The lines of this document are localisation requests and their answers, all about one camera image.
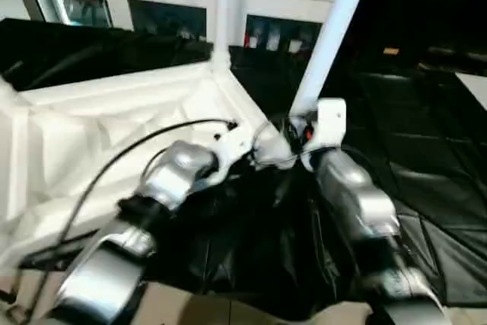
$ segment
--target wire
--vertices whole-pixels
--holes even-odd
[[[98,180],[107,172],[108,169],[110,169],[120,158],[122,158],[124,155],[129,153],[131,150],[134,148],[137,148],[138,146],[144,144],[150,139],[153,139],[156,136],[162,135],[163,133],[173,131],[175,129],[181,129],[183,127],[187,126],[192,126],[192,125],[197,125],[200,123],[225,123],[227,124],[228,129],[233,129],[236,126],[235,121],[230,121],[227,119],[196,119],[194,121],[189,121],[189,122],[184,122],[184,123],[178,123],[176,125],[168,126],[163,129],[158,129],[145,137],[139,139],[138,141],[134,142],[130,146],[124,148],[121,152],[119,152],[117,155],[115,155],[113,158],[111,158],[100,170],[100,172],[96,175],[96,177],[88,184],[88,187],[86,190],[80,195],[78,201],[76,202],[75,207],[73,208],[71,215],[69,216],[68,221],[66,222],[65,227],[62,229],[61,234],[59,235],[54,247],[53,247],[53,256],[57,256],[59,252],[59,248],[61,247],[62,243],[65,241],[66,237],[68,236],[69,230],[72,226],[72,223],[78,216],[78,213],[81,210],[81,207],[83,206],[84,202],[86,201],[86,198],[89,196],[91,191],[93,190],[94,186],[97,184]],[[37,309],[37,305],[40,300],[40,296],[43,293],[44,288],[46,287],[47,279],[49,278],[49,274],[54,271],[56,268],[56,261],[53,260],[49,265],[48,268],[46,268],[46,271],[43,272],[43,275],[40,279],[40,284],[37,286],[36,293],[30,302],[30,309],[26,311],[26,318],[22,322],[22,324],[27,324],[30,322],[32,315]]]
[[[155,159],[159,158],[163,153],[165,153],[167,148],[163,148],[162,150],[159,150],[154,154],[154,156],[148,161],[148,163],[145,165],[144,170],[140,174],[140,181],[142,182],[147,175],[147,172],[149,172],[150,167],[152,163],[154,163]]]

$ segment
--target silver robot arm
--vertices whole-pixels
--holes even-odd
[[[369,324],[451,324],[426,278],[400,243],[390,197],[344,151],[333,149],[314,168],[360,272],[360,287],[374,314]]]
[[[145,290],[147,258],[158,250],[155,225],[175,215],[196,182],[218,166],[209,149],[173,143],[117,217],[73,262],[53,309],[38,324],[128,324]]]

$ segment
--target metal rod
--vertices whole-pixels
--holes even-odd
[[[213,59],[215,63],[221,63],[221,66],[228,67],[227,62],[230,60],[228,54],[228,0],[216,0],[216,29],[215,45],[213,49]]]
[[[306,113],[316,106],[333,60],[349,28],[360,0],[335,0],[326,23],[321,26],[317,44],[291,107],[291,114]]]

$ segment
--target table surface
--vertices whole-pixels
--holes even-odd
[[[469,88],[480,104],[487,110],[487,78],[457,73],[457,77]]]

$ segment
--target floor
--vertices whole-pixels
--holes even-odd
[[[21,279],[18,304],[27,305],[36,288],[39,272],[26,271]],[[54,275],[48,281],[40,302],[37,316],[50,307],[62,275]],[[2,288],[9,286],[11,279],[0,279]],[[341,303],[321,311],[306,322],[309,325],[363,325],[369,314],[369,307],[359,303]],[[485,325],[487,309],[451,308],[447,310],[453,325]],[[0,325],[10,322],[0,315]],[[286,321],[277,319],[237,301],[191,295],[165,285],[150,285],[144,301],[133,320],[134,325],[283,325]]]

